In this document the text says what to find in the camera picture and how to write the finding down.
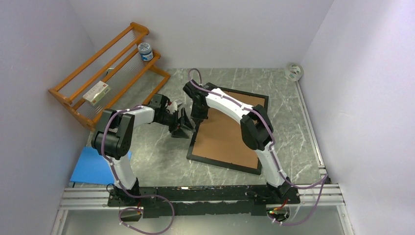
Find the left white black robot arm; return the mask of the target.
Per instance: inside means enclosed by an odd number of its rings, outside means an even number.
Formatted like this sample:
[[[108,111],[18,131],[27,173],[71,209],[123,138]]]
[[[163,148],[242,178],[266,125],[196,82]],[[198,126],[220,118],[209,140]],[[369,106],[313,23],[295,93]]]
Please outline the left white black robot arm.
[[[186,131],[194,130],[181,101],[171,101],[162,94],[155,94],[148,104],[131,109],[105,109],[95,126],[91,146],[109,165],[115,194],[128,206],[135,205],[140,199],[139,180],[127,157],[133,130],[152,123],[166,126],[173,138],[187,139]]]

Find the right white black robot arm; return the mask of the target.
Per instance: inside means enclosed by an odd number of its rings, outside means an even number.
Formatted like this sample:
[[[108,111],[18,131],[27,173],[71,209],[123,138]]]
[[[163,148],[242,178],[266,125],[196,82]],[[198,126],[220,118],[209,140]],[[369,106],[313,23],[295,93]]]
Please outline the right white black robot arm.
[[[239,123],[243,143],[253,150],[264,167],[269,197],[281,203],[288,196],[290,180],[280,166],[274,145],[273,127],[267,111],[261,105],[248,105],[226,93],[214,84],[197,85],[194,80],[187,82],[183,91],[192,99],[191,119],[200,124],[208,119],[210,108]]]

